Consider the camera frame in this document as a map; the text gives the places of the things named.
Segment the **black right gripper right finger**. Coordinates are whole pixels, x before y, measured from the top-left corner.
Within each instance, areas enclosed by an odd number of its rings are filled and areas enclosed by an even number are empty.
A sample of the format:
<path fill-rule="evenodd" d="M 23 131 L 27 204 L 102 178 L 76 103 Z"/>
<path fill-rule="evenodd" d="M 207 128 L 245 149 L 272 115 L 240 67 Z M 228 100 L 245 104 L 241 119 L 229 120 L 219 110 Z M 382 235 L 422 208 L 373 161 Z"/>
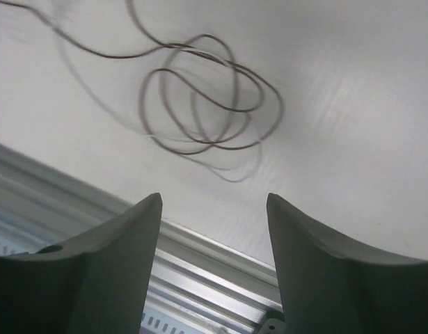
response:
<path fill-rule="evenodd" d="M 357 241 L 273 193 L 267 219 L 288 333 L 428 333 L 428 260 Z"/>

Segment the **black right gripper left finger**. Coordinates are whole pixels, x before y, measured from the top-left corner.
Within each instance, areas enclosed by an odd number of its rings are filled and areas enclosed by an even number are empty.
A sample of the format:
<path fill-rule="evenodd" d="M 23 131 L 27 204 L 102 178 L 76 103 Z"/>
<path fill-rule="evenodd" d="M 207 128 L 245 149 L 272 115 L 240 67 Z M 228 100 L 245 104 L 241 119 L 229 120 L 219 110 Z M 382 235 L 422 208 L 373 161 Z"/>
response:
<path fill-rule="evenodd" d="M 154 193 L 37 253 L 0 257 L 0 333 L 138 333 L 161 213 Z"/>

